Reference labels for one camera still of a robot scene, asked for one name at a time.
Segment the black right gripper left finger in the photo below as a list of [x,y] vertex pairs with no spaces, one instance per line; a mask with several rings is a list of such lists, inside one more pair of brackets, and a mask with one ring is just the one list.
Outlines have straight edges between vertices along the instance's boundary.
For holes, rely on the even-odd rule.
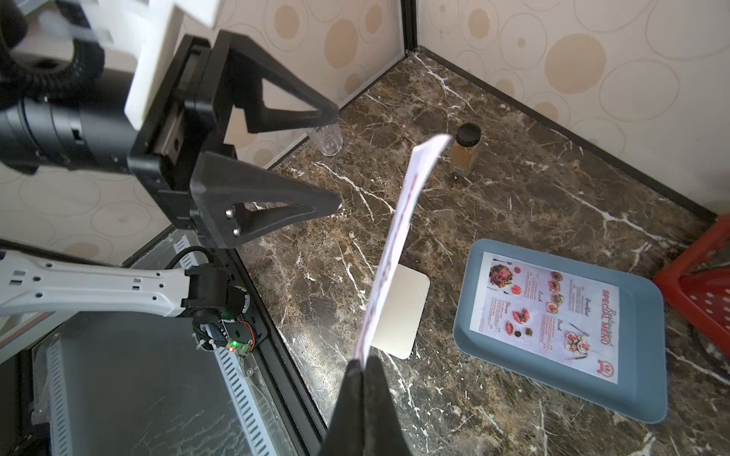
[[363,371],[358,360],[351,360],[343,376],[319,456],[361,455],[364,448],[363,429]]

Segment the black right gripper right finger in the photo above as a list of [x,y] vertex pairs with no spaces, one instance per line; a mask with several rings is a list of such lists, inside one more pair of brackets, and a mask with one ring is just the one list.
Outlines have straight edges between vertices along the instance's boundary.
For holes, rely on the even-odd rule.
[[398,421],[384,368],[376,356],[369,357],[364,368],[363,413],[363,455],[412,455]]

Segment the old menu sheet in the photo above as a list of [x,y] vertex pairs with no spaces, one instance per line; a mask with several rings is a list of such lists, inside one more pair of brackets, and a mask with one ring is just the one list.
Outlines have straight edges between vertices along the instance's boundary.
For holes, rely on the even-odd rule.
[[395,276],[395,268],[402,254],[410,230],[417,201],[439,157],[452,143],[449,134],[437,134],[414,147],[393,213],[388,237],[378,264],[370,298],[363,317],[354,359],[365,370],[376,327],[385,306],[388,291]]

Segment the new special menu sheet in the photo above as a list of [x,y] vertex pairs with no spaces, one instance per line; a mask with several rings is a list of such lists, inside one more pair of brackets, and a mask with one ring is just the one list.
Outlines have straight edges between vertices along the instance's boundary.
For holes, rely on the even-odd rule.
[[619,329],[617,286],[482,255],[472,332],[616,384]]

